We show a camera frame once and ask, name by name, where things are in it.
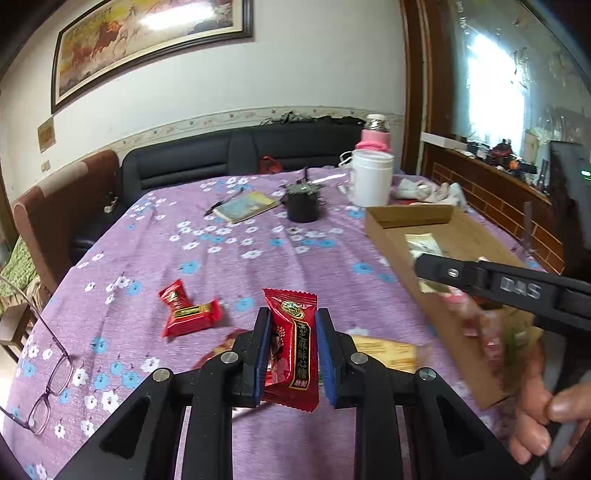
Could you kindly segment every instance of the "red candy wrapper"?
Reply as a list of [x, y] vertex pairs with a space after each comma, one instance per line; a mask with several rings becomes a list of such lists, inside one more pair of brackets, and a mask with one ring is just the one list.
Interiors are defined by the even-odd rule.
[[176, 337], [205, 330], [222, 318], [222, 310], [216, 299], [202, 305], [191, 304], [180, 280], [175, 280], [161, 291], [160, 299], [172, 310], [162, 337]]
[[313, 411], [318, 405], [318, 354], [313, 293], [264, 288], [272, 311], [271, 370], [263, 400]]

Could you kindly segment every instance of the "red bag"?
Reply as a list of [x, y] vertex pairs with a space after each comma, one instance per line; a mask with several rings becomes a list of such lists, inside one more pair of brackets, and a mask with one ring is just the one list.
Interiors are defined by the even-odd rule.
[[264, 288], [272, 310], [271, 370], [263, 400], [299, 410], [318, 405], [316, 307], [313, 293]]

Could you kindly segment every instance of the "picture frame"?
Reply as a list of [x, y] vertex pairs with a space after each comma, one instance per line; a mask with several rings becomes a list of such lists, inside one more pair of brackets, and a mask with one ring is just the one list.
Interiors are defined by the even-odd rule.
[[103, 0], [57, 37], [51, 113], [140, 64], [251, 38], [253, 0]]

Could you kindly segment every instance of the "cardboard box lid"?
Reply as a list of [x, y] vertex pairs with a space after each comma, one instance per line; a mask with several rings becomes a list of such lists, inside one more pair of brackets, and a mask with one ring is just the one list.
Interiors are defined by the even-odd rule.
[[[486, 257], [515, 267], [523, 267], [523, 263], [483, 225], [450, 205], [370, 207], [366, 210], [365, 232], [429, 318], [479, 407], [486, 409], [503, 400], [508, 393], [491, 373], [478, 340], [464, 336], [460, 321], [439, 295], [421, 292], [405, 234], [430, 233], [443, 254], [457, 260]], [[531, 321], [531, 314], [523, 314]]]

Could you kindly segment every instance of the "cloth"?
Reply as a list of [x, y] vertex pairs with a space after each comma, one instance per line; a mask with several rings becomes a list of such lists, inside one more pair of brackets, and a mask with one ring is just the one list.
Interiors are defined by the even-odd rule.
[[[311, 169], [310, 178], [328, 172]], [[49, 398], [50, 421], [40, 438], [5, 422], [7, 443], [32, 478], [54, 478], [156, 368], [186, 371], [235, 329], [252, 329], [265, 305], [263, 287], [316, 293], [339, 331], [428, 345], [430, 364], [493, 427], [498, 408], [478, 410], [424, 313], [366, 237], [365, 212], [336, 188], [339, 179], [326, 182], [326, 205], [314, 223], [291, 223], [283, 206], [238, 225], [203, 217], [241, 186], [279, 199], [280, 186], [301, 177], [221, 177], [146, 194], [68, 272], [43, 315], [76, 358], [74, 377], [59, 398]], [[508, 248], [515, 245], [489, 227]], [[225, 318], [169, 342], [161, 332], [170, 311], [158, 292], [177, 278], [194, 303], [219, 298]], [[24, 355], [8, 401], [8, 410], [22, 417], [59, 357], [41, 322]], [[324, 397], [311, 414], [272, 405], [235, 420], [234, 476], [351, 479], [354, 443], [354, 410], [334, 410]]]

